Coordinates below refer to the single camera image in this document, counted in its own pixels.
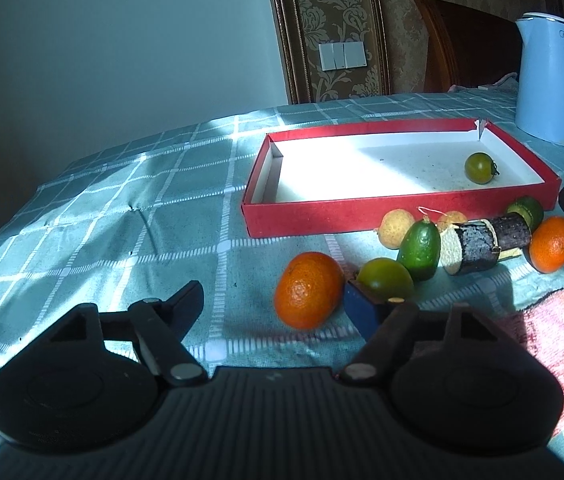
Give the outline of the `light blue electric kettle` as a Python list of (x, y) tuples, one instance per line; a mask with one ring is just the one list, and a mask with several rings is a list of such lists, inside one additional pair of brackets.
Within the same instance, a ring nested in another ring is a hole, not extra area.
[(522, 41), (516, 127), (564, 146), (564, 18), (528, 12), (516, 25)]

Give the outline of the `tan longan front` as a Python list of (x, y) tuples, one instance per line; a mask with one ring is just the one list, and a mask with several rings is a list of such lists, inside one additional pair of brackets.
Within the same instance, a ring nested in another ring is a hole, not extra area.
[(378, 240), (389, 249), (398, 249), (414, 222), (414, 217), (408, 211), (404, 209), (390, 210), (378, 226)]

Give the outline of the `red shallow cardboard tray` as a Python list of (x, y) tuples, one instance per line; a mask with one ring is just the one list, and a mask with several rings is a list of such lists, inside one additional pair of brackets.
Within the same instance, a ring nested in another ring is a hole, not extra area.
[[(477, 152), (498, 166), (487, 184), (464, 171)], [(267, 134), (241, 209), (254, 238), (333, 234), (373, 230), (393, 209), (491, 218), (528, 195), (551, 210), (561, 186), (538, 155), (489, 120), (391, 119)]]

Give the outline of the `white wall switch panel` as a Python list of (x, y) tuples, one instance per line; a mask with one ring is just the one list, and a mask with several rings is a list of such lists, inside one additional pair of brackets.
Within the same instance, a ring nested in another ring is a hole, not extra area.
[(367, 56), (362, 41), (319, 44), (319, 55), (323, 72), (367, 66)]

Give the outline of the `light green tomato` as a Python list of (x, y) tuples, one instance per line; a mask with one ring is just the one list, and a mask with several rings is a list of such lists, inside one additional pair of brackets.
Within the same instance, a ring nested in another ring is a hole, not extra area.
[(414, 282), (405, 266), (396, 260), (379, 257), (364, 263), (357, 281), (380, 300), (408, 299), (414, 294)]

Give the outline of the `green cucumber chunk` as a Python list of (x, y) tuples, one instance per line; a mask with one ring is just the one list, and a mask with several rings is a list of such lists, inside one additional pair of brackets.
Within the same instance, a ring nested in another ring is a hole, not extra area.
[(533, 233), (544, 220), (544, 209), (542, 205), (532, 196), (521, 196), (516, 198), (510, 205), (507, 206), (506, 212), (508, 214), (520, 214), (531, 233)]

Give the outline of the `green pointed cucumber end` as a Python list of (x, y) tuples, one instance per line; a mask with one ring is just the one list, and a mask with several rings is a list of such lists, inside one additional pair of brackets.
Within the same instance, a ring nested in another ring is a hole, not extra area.
[(408, 270), (414, 282), (423, 282), (436, 273), (440, 252), (440, 233), (434, 222), (425, 216), (413, 223), (405, 233), (397, 261)]

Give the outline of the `dark green tomato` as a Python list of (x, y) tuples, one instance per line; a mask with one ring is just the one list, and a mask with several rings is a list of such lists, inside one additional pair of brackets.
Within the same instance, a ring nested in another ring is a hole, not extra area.
[(464, 171), (469, 181), (476, 184), (487, 184), (498, 175), (498, 166), (490, 155), (477, 152), (466, 158)]

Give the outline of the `tan longan back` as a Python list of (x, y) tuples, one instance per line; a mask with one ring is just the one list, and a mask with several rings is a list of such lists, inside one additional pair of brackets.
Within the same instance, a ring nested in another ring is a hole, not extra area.
[(465, 214), (463, 214), (463, 212), (457, 210), (451, 210), (445, 212), (439, 217), (436, 226), (438, 231), (442, 233), (443, 231), (446, 231), (446, 229), (448, 229), (449, 226), (452, 226), (452, 224), (462, 224), (467, 221), (468, 219), (465, 216)]

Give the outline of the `orange tangerine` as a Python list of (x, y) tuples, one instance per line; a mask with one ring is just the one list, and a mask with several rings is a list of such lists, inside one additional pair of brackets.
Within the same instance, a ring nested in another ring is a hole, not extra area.
[(303, 252), (291, 259), (277, 283), (273, 307), (295, 330), (315, 330), (340, 303), (345, 277), (340, 265), (323, 252)]
[(564, 266), (564, 217), (548, 217), (531, 235), (529, 257), (541, 273), (553, 273)]

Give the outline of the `colourful bedding pile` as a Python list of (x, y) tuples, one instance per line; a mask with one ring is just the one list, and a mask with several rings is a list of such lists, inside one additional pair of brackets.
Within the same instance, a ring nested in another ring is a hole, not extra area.
[(516, 92), (518, 89), (518, 74), (508, 73), (492, 84), (478, 84), (476, 87), (463, 86), (463, 84), (452, 84), (449, 92), (460, 92), (467, 90), (503, 90), (508, 92)]

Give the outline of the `ornate wallpaper panel frame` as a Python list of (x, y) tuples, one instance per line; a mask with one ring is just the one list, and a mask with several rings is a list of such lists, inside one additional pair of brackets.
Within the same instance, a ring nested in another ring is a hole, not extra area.
[[(381, 0), (271, 0), (271, 6), (291, 104), (391, 92)], [(367, 64), (322, 67), (322, 44), (357, 41)]]

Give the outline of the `teal plaid tablecloth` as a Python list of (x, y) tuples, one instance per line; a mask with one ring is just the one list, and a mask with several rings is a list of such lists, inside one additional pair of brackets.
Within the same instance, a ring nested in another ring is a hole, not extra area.
[[(338, 311), (303, 333), (272, 312), (276, 281), (301, 252), (325, 252), (347, 273), (385, 252), (373, 232), (251, 238), (242, 196), (257, 151), (286, 128), (407, 118), (486, 118), (550, 166), (564, 184), (564, 148), (514, 125), (514, 92), (398, 94), (281, 106), (202, 122), (115, 146), (73, 162), (40, 185), (0, 229), (0, 367), (71, 307), (126, 310), (166, 299), (190, 280), (205, 292), (201, 318), (184, 339), (201, 364), (332, 366), (362, 344)], [(466, 300), (494, 316), (524, 311), (564, 288), (564, 268), (543, 275), (524, 258), (486, 273), (440, 270), (417, 287), (427, 310)], [(564, 460), (564, 431), (551, 451)]]

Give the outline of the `tan longan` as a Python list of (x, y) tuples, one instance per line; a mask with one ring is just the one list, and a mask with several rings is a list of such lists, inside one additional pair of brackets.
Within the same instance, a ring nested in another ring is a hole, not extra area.
[(378, 226), (378, 240), (389, 249), (398, 249), (414, 222), (414, 217), (408, 211), (404, 209), (390, 210)]
[(467, 221), (468, 219), (465, 216), (465, 214), (463, 214), (463, 212), (457, 210), (451, 210), (445, 212), (439, 217), (436, 226), (438, 231), (442, 233), (443, 231), (446, 231), (446, 229), (448, 229), (449, 226), (452, 226), (452, 224), (462, 224)]

